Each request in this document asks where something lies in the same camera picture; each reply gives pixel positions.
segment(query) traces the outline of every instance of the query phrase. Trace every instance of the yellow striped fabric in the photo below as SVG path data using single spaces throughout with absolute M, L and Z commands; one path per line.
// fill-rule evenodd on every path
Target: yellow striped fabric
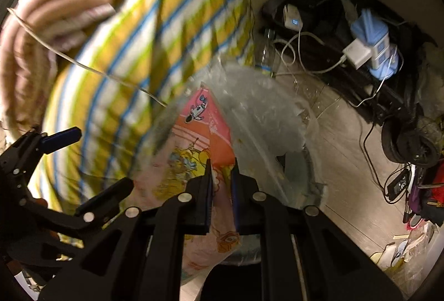
M 253 62 L 250 0 L 123 0 L 77 55 L 89 67 L 139 85 L 168 103 L 218 53 Z M 130 176 L 161 106 L 145 93 L 72 65 L 58 78 L 43 129 L 77 126 L 80 142 L 44 156 L 34 197 L 69 214 Z

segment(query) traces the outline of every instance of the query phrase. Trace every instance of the pink towel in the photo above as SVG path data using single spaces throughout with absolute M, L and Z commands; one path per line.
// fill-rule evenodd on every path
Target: pink towel
M 19 0 L 17 15 L 37 34 L 62 19 L 114 0 Z M 10 16 L 0 35 L 0 97 L 12 139 L 40 124 L 55 74 L 48 51 Z

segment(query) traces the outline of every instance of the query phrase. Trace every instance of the clear plastic bag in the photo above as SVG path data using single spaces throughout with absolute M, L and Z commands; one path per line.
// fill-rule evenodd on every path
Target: clear plastic bag
M 210 90 L 229 127 L 241 174 L 256 179 L 261 191 L 286 206 L 319 206 L 325 185 L 317 181 L 317 157 L 309 142 L 317 131 L 316 117 L 309 117 L 308 126 L 301 120 L 303 112 L 311 112 L 308 103 L 296 95 L 290 96 L 274 79 L 224 56 L 213 59 L 190 79 L 184 95 L 157 117 L 143 144 L 137 162 L 139 170 L 150 162 L 150 156 L 161 150 L 181 110 L 201 86 Z M 285 172 L 276 159 L 284 154 L 291 159 Z M 244 236 L 240 242 L 224 263 L 259 262 L 259 237 Z
M 407 297 L 412 296 L 423 282 L 422 269 L 433 233 L 434 225 L 431 222 L 424 222 L 412 230 L 400 265 L 385 272 Z

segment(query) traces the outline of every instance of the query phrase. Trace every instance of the metal screw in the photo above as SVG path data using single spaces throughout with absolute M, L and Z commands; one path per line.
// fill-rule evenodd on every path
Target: metal screw
M 253 193 L 253 199 L 257 202 L 263 202 L 267 199 L 267 195 L 263 192 L 255 192 Z
M 139 209 L 137 207 L 130 207 L 125 211 L 125 216 L 128 218 L 134 218 L 139 214 Z
M 94 214 L 92 212 L 86 212 L 84 214 L 84 221 L 88 222 L 88 223 L 93 222 L 94 221 Z
M 311 217 L 316 217 L 319 214 L 319 208 L 316 206 L 308 206 L 306 207 L 306 214 Z
M 177 196 L 177 199 L 182 203 L 187 203 L 193 199 L 193 196 L 191 196 L 187 192 L 184 192 L 183 194 L 180 194 L 179 196 Z

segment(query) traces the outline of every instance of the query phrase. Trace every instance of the black device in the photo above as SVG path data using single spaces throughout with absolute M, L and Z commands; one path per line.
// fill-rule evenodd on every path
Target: black device
M 179 300 L 184 235 L 205 235 L 210 227 L 210 160 L 203 176 L 159 208 L 118 214 L 118 203 L 133 188 L 123 178 L 68 216 L 35 203 L 27 184 L 44 153 L 79 137 L 78 128 L 53 136 L 33 130 L 0 156 L 0 299 L 29 300 L 6 267 L 17 260 L 44 286 L 39 300 Z M 237 165 L 231 194 L 239 234 L 261 235 L 263 300 L 402 300 L 317 207 L 285 207 Z M 47 230 L 81 239 L 84 247 L 62 243 Z
M 405 190 L 410 181 L 410 169 L 402 170 L 396 178 L 387 186 L 389 201 L 394 201 Z

